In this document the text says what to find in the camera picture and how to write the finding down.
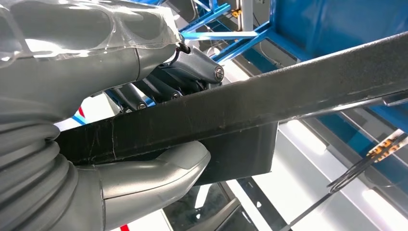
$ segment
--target gray robotic hand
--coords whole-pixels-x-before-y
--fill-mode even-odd
[[[176,50],[165,9],[103,2],[0,0],[2,231],[114,229],[181,198],[210,160],[197,141],[145,162],[76,167],[59,154],[53,123]]]

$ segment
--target blue steel beam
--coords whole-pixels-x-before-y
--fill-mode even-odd
[[[252,39],[240,39],[237,42],[232,43],[223,49],[218,55],[213,56],[212,59],[219,63],[233,59],[255,44],[264,40],[268,34],[268,31],[269,22],[266,22],[255,29],[255,32],[258,33],[257,36],[253,37]]]
[[[224,3],[217,8],[215,8],[213,11],[205,13],[203,16],[197,18],[193,22],[191,22],[188,26],[185,28],[181,29],[180,32],[191,32],[194,31],[205,24],[215,20],[218,16],[222,15],[223,13],[229,11],[231,9],[231,6],[228,3]]]
[[[218,2],[217,0],[209,0],[210,1],[210,8],[212,11],[214,11],[218,7]]]
[[[370,107],[373,112],[390,122],[395,127],[402,129],[404,132],[408,132],[407,108],[408,105],[406,103],[390,107],[385,105]]]
[[[288,41],[281,35],[278,35],[275,31],[270,29],[268,31],[268,38],[273,41],[278,47],[284,49],[289,54],[293,55],[295,58],[299,59],[300,61],[307,61],[309,59],[313,59],[313,56],[305,52],[303,49],[299,48],[297,45],[293,44],[292,42]]]
[[[212,23],[207,24],[215,32],[230,32],[231,30],[222,24],[220,21],[215,20]],[[227,44],[232,44],[232,40],[226,40]],[[254,48],[249,48],[241,54],[246,60],[251,62],[262,73],[277,70],[278,68],[273,65],[267,58],[261,55],[260,52]]]
[[[193,0],[197,5],[201,6],[204,10],[206,11],[211,11],[211,8],[209,8],[207,5],[202,3],[200,0]]]
[[[270,26],[276,28],[276,6],[278,0],[270,0],[269,22]]]
[[[313,54],[316,50],[316,44],[319,39],[319,34],[322,30],[321,25],[323,24],[324,18],[326,17],[327,9],[326,9],[326,0],[318,0],[317,7],[318,10],[316,11],[313,17],[313,26],[311,27],[311,33],[307,36],[305,50]]]
[[[184,39],[188,40],[230,40],[230,39],[251,39],[258,36],[255,31],[240,32],[189,32],[182,33]]]
[[[131,0],[138,3],[150,4],[150,5],[157,5],[161,2],[161,0]]]

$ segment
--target fluorescent light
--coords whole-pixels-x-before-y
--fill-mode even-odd
[[[194,208],[201,208],[204,206],[205,199],[207,198],[208,190],[210,189],[210,186],[211,184],[200,186]]]
[[[295,136],[314,153],[323,155],[326,150],[326,145],[315,136],[309,129],[307,129],[299,120],[291,120],[288,122],[288,127],[291,129]]]
[[[376,191],[372,189],[363,191],[363,197],[384,219],[390,230],[407,230],[408,220]]]

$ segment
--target scratch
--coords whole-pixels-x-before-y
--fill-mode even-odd
[[[101,127],[99,127],[99,126],[96,128],[96,142],[98,143],[98,145],[101,144],[101,143],[99,142],[99,130],[100,130],[100,128],[101,128]]]
[[[114,141],[114,123],[111,121],[112,124],[112,152],[114,153],[114,158],[116,160],[116,154],[115,154],[115,141]]]
[[[95,136],[93,136],[92,145],[91,145],[90,151],[89,151],[88,161],[89,161],[90,156],[91,156],[91,154],[92,154],[92,149],[93,149],[93,145],[94,145],[94,144],[95,144]]]
[[[190,131],[193,131],[193,126],[189,116],[187,116],[187,122],[189,123]]]

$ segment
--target glass panel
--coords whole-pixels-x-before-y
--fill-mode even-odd
[[[228,202],[220,186],[210,184],[193,187],[163,210],[174,231],[185,231],[215,215]]]

